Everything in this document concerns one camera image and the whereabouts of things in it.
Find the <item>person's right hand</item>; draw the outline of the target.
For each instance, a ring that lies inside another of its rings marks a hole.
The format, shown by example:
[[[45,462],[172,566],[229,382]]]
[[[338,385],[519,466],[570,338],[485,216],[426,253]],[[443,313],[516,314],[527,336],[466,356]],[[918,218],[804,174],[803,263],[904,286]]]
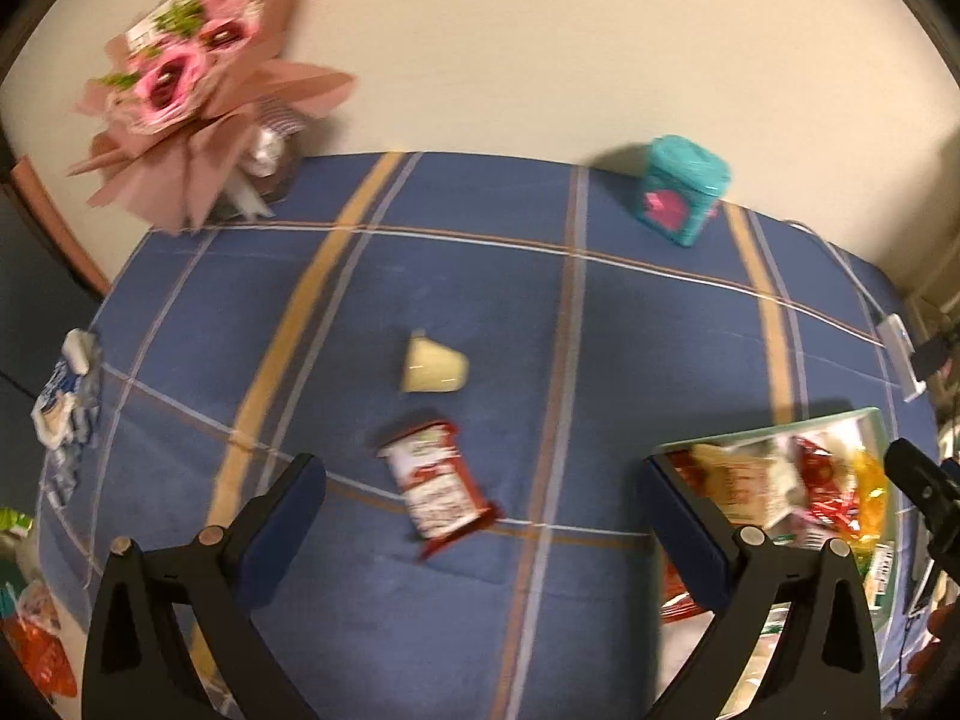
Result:
[[[910,675],[910,681],[908,681],[907,684],[908,694],[913,694],[913,692],[918,689],[919,673],[923,671],[923,668],[932,660],[932,657],[940,649],[940,640],[942,640],[942,634],[946,628],[947,619],[949,619],[955,606],[957,606],[957,603],[955,603],[955,601],[951,601],[950,603],[947,603],[947,605],[937,606],[937,608],[935,608],[935,610],[931,613],[931,616],[928,619],[928,643],[924,649],[913,653],[910,661],[908,661],[907,672]]]

